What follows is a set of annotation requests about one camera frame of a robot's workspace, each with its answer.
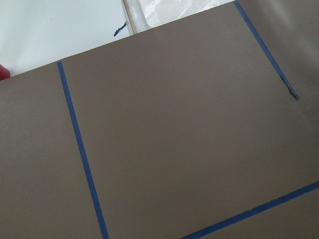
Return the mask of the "blue thread scrap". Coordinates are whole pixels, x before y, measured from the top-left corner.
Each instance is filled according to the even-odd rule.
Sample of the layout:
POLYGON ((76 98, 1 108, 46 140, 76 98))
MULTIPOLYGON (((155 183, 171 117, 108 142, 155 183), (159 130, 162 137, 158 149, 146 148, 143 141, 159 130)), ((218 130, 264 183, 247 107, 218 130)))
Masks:
POLYGON ((114 32, 114 37, 117 36, 120 33, 120 31, 127 26, 127 23, 128 22, 125 21, 125 23, 114 32))

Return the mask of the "brown paper table cover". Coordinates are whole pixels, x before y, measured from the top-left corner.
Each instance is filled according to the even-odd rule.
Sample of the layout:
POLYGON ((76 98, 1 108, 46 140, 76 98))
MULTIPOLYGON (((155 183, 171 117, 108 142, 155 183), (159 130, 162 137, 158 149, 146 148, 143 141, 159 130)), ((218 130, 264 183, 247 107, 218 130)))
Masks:
POLYGON ((318 1, 236 0, 1 81, 0 236, 318 238, 318 1))

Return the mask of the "clear plastic bag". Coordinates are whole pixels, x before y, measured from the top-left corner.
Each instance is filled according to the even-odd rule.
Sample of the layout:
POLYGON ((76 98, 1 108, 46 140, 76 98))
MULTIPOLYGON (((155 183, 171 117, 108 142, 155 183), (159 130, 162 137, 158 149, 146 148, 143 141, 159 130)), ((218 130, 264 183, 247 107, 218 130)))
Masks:
POLYGON ((134 34, 220 5, 230 0, 124 0, 134 34))

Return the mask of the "red cylinder tube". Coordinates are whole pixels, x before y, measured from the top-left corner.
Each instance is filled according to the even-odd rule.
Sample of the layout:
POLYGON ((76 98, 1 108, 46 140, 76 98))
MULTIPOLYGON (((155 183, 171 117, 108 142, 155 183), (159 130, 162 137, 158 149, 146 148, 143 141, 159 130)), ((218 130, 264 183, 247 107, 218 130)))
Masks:
POLYGON ((0 65, 0 80, 2 81, 8 78, 10 78, 10 71, 3 65, 0 65))

